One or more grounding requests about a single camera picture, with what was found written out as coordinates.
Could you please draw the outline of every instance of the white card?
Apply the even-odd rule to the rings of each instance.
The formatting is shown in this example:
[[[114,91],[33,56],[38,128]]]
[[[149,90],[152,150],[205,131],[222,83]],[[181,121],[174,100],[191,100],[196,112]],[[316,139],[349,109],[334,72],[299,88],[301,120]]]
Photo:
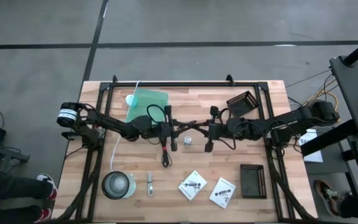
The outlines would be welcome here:
[[[194,170],[178,188],[188,200],[192,200],[205,185],[206,180]]]
[[[301,138],[299,138],[299,146],[307,143],[314,138],[317,138],[317,133],[315,129],[307,129],[306,131],[307,133],[302,135]],[[303,160],[305,162],[323,162],[323,156],[321,155],[321,151],[317,151],[305,156]]]
[[[209,199],[217,203],[220,207],[226,208],[235,189],[235,185],[221,177],[216,183]]]

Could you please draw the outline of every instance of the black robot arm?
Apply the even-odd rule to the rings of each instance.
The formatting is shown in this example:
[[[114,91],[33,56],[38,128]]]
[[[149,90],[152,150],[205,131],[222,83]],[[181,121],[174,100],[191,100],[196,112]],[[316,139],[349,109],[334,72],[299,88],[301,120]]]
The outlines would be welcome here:
[[[84,117],[79,116],[82,110],[88,112]],[[304,134],[308,128],[329,126],[339,119],[339,115],[335,112],[332,104],[325,101],[317,101],[311,105],[302,106],[297,110],[265,120],[229,118],[226,124],[215,122],[217,118],[220,121],[222,120],[222,113],[215,106],[211,107],[212,119],[208,119],[203,123],[195,123],[195,121],[182,123],[172,119],[171,106],[166,106],[164,112],[168,118],[167,122],[152,124],[151,118],[143,115],[125,123],[101,114],[90,105],[63,103],[57,122],[60,126],[72,128],[83,137],[83,141],[91,144],[98,142],[99,134],[95,129],[89,128],[89,124],[117,132],[128,141],[136,141],[139,136],[144,139],[166,139],[170,137],[172,151],[176,151],[175,139],[181,133],[189,129],[195,129],[208,138],[205,151],[211,152],[214,140],[222,141],[221,138],[231,138],[233,140],[248,139],[256,141],[260,138],[265,138],[268,133],[270,133],[274,146],[282,146],[292,136]],[[201,128],[202,126],[207,126],[208,130]]]

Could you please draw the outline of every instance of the green towel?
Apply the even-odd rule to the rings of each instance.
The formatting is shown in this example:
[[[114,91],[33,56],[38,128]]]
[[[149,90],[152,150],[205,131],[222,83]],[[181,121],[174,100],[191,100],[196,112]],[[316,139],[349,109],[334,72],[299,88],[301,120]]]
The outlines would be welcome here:
[[[129,113],[125,122],[130,122],[138,116],[147,115],[146,108],[149,105],[158,105],[162,109],[168,103],[168,94],[159,91],[151,91],[145,89],[137,89],[134,94],[132,106],[129,108]],[[156,121],[164,121],[164,115],[155,106],[149,108],[150,116]]]

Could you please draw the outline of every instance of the concrete floor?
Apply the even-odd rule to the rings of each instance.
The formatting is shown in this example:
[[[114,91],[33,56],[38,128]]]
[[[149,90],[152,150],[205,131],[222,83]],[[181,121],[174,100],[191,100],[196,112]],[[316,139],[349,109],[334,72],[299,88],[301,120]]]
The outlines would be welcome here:
[[[92,42],[102,0],[0,0],[0,44]],[[358,40],[358,0],[115,0],[100,43]],[[356,45],[98,49],[90,80],[284,80],[327,70]],[[76,101],[89,49],[0,50],[0,110],[5,145],[30,154],[14,175],[59,179],[67,141],[56,123],[63,101]],[[329,74],[288,88],[305,101]],[[341,120],[350,114],[339,89]],[[319,216],[327,218],[323,208]]]

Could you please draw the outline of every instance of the wooden table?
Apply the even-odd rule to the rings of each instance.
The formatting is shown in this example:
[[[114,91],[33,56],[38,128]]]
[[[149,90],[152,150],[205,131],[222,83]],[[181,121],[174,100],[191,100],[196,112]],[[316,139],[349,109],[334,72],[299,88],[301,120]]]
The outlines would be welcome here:
[[[80,102],[96,104],[100,82],[84,82]],[[287,93],[283,81],[268,81],[274,115],[290,111]],[[254,95],[251,87],[160,87],[147,88],[169,94],[173,117],[179,121],[205,121],[210,119],[210,106],[219,109],[226,107],[226,100],[247,90]],[[125,97],[134,89],[115,88],[113,92],[110,116],[124,120],[127,113]],[[265,96],[262,93],[265,117],[268,118]],[[259,118],[257,110],[245,115],[246,118]],[[185,146],[183,138],[191,136],[191,146]],[[103,163],[99,178],[94,222],[274,222],[277,221],[272,195],[266,153],[262,140],[238,141],[237,149],[230,150],[219,141],[215,141],[212,153],[204,152],[206,138],[191,130],[178,138],[177,152],[170,152],[173,165],[168,169],[161,165],[162,150],[144,139],[127,142],[122,139],[114,158],[114,170],[134,174],[137,188],[133,196],[127,199],[110,200],[101,190],[101,181],[110,172],[109,161],[118,134],[108,131],[106,134]],[[79,141],[73,141],[67,153],[78,149]],[[78,193],[83,175],[86,150],[71,155],[64,163],[60,179],[58,197],[53,209],[53,217],[58,217],[67,208]],[[305,164],[302,156],[288,147],[284,156],[290,189],[306,210],[317,217]],[[261,164],[265,169],[267,199],[243,199],[239,183],[240,164]],[[147,171],[153,174],[154,196],[147,195]],[[178,186],[191,172],[197,172],[206,179],[207,185],[189,201]],[[217,182],[223,177],[237,186],[226,209],[209,200]],[[283,210],[286,213],[285,197],[280,192]],[[88,211],[89,196],[85,198],[84,216]]]

